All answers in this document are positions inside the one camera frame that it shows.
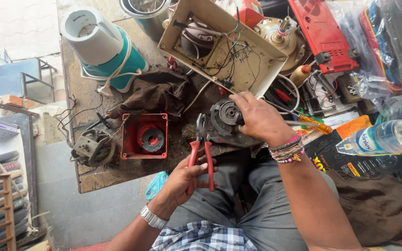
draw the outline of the wooden table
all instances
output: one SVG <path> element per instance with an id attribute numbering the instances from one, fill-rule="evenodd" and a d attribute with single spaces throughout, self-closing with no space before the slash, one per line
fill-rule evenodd
<path id="1" fill-rule="evenodd" d="M 150 70 L 159 66 L 166 66 L 166 59 L 164 54 L 157 48 L 157 43 L 152 41 L 142 30 L 138 27 L 136 21 L 132 18 L 127 18 L 114 22 L 116 25 L 122 27 L 130 36 L 131 40 L 137 45 L 138 51 L 150 66 Z M 97 107 L 100 105 L 98 94 L 95 93 L 96 82 L 92 80 L 83 79 L 80 76 L 79 60 L 75 56 L 69 44 L 62 38 L 61 43 L 62 57 L 64 63 L 64 75 L 66 82 L 67 96 L 75 95 L 77 105 L 72 111 L 76 114 L 84 109 Z M 190 77 L 198 90 L 207 82 L 207 80 L 193 73 Z M 122 102 L 128 98 L 126 94 L 116 92 L 115 97 L 112 98 L 115 102 Z M 77 165 L 75 171 L 77 174 L 77 182 L 79 192 L 85 193 L 97 189 L 105 188 L 111 185 L 119 184 L 125 181 L 137 179 L 146 175 L 154 174 L 167 169 L 175 168 L 176 165 L 187 155 L 190 154 L 191 148 L 189 143 L 195 138 L 195 121 L 199 113 L 203 112 L 210 118 L 210 108 L 219 100 L 226 98 L 227 95 L 220 95 L 218 86 L 211 83 L 204 92 L 198 97 L 194 105 L 183 114 L 182 118 L 171 119 L 169 121 L 169 148 L 168 156 L 166 159 L 136 159 L 136 160 L 122 160 L 120 154 L 116 156 L 119 158 L 119 166 L 116 168 L 89 168 L 87 166 Z M 106 109 L 112 106 L 102 105 L 96 109 L 103 116 L 106 114 Z M 72 106 L 72 101 L 68 99 L 68 107 Z M 98 117 L 93 110 L 82 112 L 73 119 L 71 123 L 72 140 L 75 142 L 79 136 L 91 124 L 98 121 Z M 109 123 L 114 124 L 115 128 L 108 130 L 113 134 L 117 131 L 121 124 L 121 119 Z M 209 129 L 214 132 L 214 128 L 209 123 Z M 103 128 L 103 124 L 96 127 L 96 129 Z M 185 130 L 187 137 L 182 136 L 182 130 Z M 115 139 L 120 142 L 121 132 L 119 132 Z M 249 140 L 249 145 L 255 144 L 255 140 Z M 229 145 L 213 145 L 211 148 L 212 156 L 223 154 L 237 150 L 237 147 Z"/>

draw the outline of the red-handled pliers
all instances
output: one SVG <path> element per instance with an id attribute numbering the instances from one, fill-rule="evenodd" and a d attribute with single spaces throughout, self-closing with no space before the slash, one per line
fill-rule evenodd
<path id="1" fill-rule="evenodd" d="M 190 155 L 190 159 L 188 160 L 188 167 L 192 167 L 195 165 L 195 161 L 197 160 L 197 153 L 200 147 L 200 144 L 204 145 L 204 154 L 207 158 L 207 166 L 209 170 L 209 191 L 214 191 L 214 162 L 212 160 L 212 155 L 210 154 L 210 146 L 212 143 L 207 141 L 207 126 L 206 126 L 206 118 L 205 114 L 200 113 L 197 119 L 197 140 L 190 143 L 192 146 L 192 154 Z M 196 182 L 196 177 L 192 178 L 192 184 Z M 186 193 L 191 194 L 193 192 L 193 187 L 190 185 Z"/>

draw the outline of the wristwatch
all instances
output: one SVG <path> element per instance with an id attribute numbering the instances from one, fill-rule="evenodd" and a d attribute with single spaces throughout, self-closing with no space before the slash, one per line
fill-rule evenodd
<path id="1" fill-rule="evenodd" d="M 144 220 L 148 222 L 148 225 L 150 225 L 154 228 L 164 229 L 165 225 L 167 225 L 167 222 L 168 222 L 168 221 L 165 221 L 165 220 L 159 218 L 158 216 L 156 216 L 156 214 L 152 213 L 148 209 L 147 205 L 145 205 L 144 208 L 142 208 L 141 215 L 144 218 Z"/>

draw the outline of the left hand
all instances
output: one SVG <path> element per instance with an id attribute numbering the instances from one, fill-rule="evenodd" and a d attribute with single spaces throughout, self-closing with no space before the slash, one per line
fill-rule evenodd
<path id="1" fill-rule="evenodd" d="M 202 174 L 208 173 L 207 159 L 201 158 L 204 155 L 204 149 L 198 151 L 198 160 L 195 166 L 188 167 L 188 160 L 190 155 L 183 159 L 178 166 L 171 172 L 164 187 L 159 193 L 148 203 L 148 208 L 159 218 L 168 220 L 171 214 L 180 206 L 186 203 L 198 188 L 209 188 L 209 182 L 205 180 L 198 180 Z M 218 168 L 214 167 L 214 172 L 218 172 Z M 188 186 L 194 186 L 193 192 L 187 194 Z M 218 182 L 214 181 L 214 187 L 218 186 Z"/>

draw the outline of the water bottle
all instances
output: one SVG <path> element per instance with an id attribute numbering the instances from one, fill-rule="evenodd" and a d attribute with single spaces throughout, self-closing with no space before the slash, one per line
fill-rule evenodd
<path id="1" fill-rule="evenodd" d="M 349 144 L 359 155 L 402 153 L 402 119 L 360 129 L 350 136 Z"/>

